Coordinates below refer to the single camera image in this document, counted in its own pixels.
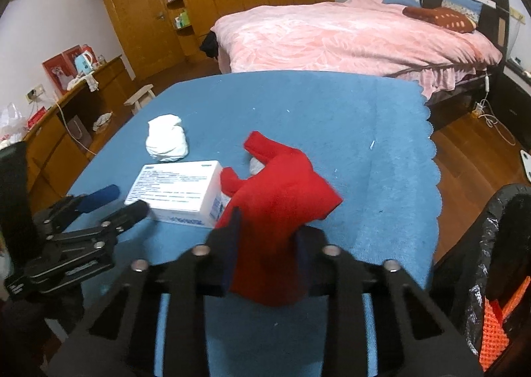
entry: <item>white box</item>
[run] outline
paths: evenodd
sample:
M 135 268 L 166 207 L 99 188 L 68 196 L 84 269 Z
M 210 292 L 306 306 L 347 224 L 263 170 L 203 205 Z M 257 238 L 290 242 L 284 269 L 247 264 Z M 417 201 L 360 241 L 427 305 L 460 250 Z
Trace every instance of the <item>white box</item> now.
M 154 220 L 213 228 L 224 209 L 220 173 L 218 161 L 145 165 L 125 204 L 144 200 Z

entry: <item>nightstand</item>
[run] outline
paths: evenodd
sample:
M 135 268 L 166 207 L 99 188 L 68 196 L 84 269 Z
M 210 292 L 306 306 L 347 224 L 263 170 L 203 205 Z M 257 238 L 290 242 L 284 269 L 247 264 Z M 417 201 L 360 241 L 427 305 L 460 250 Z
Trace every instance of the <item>nightstand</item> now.
M 531 148 L 531 79 L 507 61 L 489 94 L 494 115 L 529 151 Z

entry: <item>pink blanket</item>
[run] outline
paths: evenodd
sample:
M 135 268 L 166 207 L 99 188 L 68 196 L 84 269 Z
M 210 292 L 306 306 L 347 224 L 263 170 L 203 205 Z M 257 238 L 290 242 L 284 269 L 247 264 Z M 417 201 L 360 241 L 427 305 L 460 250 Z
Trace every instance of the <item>pink blanket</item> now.
M 460 34 L 402 15 L 404 6 L 348 0 L 261 6 L 220 18 L 212 31 L 233 72 L 328 70 L 417 80 L 429 98 L 502 54 L 478 31 Z

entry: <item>screw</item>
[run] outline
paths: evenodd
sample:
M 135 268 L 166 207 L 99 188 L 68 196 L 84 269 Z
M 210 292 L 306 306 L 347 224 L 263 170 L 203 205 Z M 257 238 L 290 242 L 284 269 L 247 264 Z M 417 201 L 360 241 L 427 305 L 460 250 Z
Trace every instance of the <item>screw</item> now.
M 341 253 L 341 248 L 337 245 L 325 245 L 323 247 L 323 253 L 327 256 L 336 257 Z
M 131 269 L 137 273 L 142 273 L 149 268 L 149 262 L 144 259 L 137 259 L 131 263 Z
M 210 253 L 210 247 L 208 245 L 196 245 L 192 249 L 192 254 L 195 256 L 206 256 Z
M 400 263 L 397 260 L 386 260 L 383 262 L 383 267 L 386 268 L 390 273 L 395 273 L 396 271 L 399 271 L 402 269 L 402 266 L 400 266 Z

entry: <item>red picture frame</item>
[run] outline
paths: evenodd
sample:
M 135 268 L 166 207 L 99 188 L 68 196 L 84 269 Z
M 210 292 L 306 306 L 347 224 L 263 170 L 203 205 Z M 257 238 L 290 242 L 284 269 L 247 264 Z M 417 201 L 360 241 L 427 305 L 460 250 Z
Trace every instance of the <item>red picture frame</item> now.
M 60 94 L 67 93 L 68 83 L 78 74 L 63 54 L 56 55 L 42 64 Z
M 81 49 L 79 45 L 76 45 L 74 47 L 71 47 L 70 49 L 63 51 L 63 57 L 65 57 L 65 59 L 70 63 L 70 66 L 72 66 L 72 69 L 76 70 L 75 59 L 79 57 L 82 53 L 83 53 L 83 49 Z

